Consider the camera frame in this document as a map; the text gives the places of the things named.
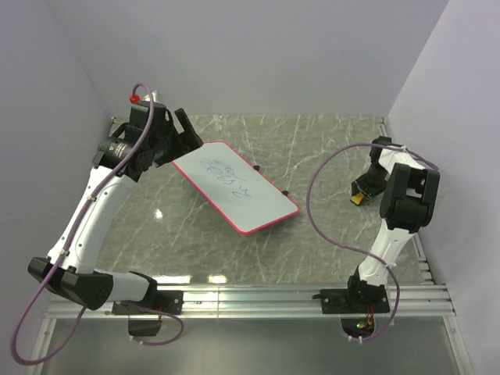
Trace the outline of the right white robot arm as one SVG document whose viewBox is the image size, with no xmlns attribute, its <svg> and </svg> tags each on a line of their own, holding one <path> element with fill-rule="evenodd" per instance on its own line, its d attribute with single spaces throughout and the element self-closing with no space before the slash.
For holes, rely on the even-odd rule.
<svg viewBox="0 0 500 375">
<path fill-rule="evenodd" d="M 389 137 L 373 140 L 368 170 L 351 184 L 351 202 L 361 206 L 381 195 L 379 232 L 370 254 L 348 279 L 345 304 L 353 312 L 389 311 L 389 272 L 405 244 L 434 213 L 441 175 L 419 164 Z"/>
</svg>

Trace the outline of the yellow eraser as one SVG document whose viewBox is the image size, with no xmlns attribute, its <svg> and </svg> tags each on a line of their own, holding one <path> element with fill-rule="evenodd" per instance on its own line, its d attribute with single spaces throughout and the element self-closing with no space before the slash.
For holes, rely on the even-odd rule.
<svg viewBox="0 0 500 375">
<path fill-rule="evenodd" d="M 357 206 L 360 206 L 361 204 L 363 204 L 364 202 L 364 199 L 365 199 L 365 196 L 363 193 L 358 193 L 356 195 L 353 195 L 351 197 L 351 202 Z"/>
</svg>

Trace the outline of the aluminium mounting rail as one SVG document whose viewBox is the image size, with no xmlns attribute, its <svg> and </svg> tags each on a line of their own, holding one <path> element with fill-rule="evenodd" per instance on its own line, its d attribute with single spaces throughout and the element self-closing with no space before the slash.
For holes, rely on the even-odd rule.
<svg viewBox="0 0 500 375">
<path fill-rule="evenodd" d="M 305 319 L 325 318 L 313 300 L 322 284 L 174 284 L 160 291 L 182 291 L 183 319 Z M 403 285 L 397 317 L 454 316 L 455 309 L 443 285 Z"/>
</svg>

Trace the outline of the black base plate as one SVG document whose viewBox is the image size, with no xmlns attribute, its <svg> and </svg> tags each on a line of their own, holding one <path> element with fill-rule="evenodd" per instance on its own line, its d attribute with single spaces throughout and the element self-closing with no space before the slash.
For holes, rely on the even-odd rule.
<svg viewBox="0 0 500 375">
<path fill-rule="evenodd" d="M 114 302 L 113 315 L 141 315 L 153 310 L 157 312 L 180 315 L 184 303 L 184 293 L 181 290 L 156 291 L 152 298 L 141 302 Z"/>
<path fill-rule="evenodd" d="M 389 313 L 391 311 L 386 294 L 382 299 L 374 302 L 352 295 L 347 289 L 321 289 L 312 296 L 312 300 L 320 301 L 324 315 Z"/>
</svg>

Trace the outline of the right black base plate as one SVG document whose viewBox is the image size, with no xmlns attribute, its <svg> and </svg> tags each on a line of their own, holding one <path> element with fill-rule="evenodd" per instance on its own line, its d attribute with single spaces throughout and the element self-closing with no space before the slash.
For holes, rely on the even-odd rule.
<svg viewBox="0 0 500 375">
<path fill-rule="evenodd" d="M 320 301 L 324 315 L 389 313 L 391 311 L 386 294 L 382 299 L 374 302 L 352 295 L 347 289 L 321 289 L 312 296 L 312 300 Z"/>
</svg>

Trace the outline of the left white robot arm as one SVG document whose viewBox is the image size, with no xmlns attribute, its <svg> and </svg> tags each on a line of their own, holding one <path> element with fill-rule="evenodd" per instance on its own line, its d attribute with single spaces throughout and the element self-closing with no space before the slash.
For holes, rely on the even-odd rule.
<svg viewBox="0 0 500 375">
<path fill-rule="evenodd" d="M 183 109 L 133 104 L 129 120 L 98 145 L 85 193 L 60 239 L 45 257 L 32 258 L 28 273 L 51 293 L 86 309 L 130 301 L 140 314 L 153 312 L 157 281 L 133 271 L 98 270 L 98 255 L 117 210 L 141 175 L 202 144 Z"/>
</svg>

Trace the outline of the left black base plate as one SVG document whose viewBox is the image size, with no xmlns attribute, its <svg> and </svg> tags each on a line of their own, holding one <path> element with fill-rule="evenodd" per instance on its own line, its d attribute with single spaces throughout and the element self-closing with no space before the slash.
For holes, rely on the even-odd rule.
<svg viewBox="0 0 500 375">
<path fill-rule="evenodd" d="M 152 298 L 141 302 L 114 302 L 113 315 L 141 315 L 153 310 L 157 312 L 180 315 L 184 303 L 184 293 L 181 290 L 156 291 Z"/>
</svg>

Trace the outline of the red framed whiteboard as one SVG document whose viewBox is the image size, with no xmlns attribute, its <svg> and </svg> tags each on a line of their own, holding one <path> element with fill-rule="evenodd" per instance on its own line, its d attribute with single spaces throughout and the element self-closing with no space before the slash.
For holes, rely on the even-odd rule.
<svg viewBox="0 0 500 375">
<path fill-rule="evenodd" d="M 287 219 L 300 208 L 253 165 L 222 141 L 173 161 L 173 165 L 240 234 Z"/>
</svg>

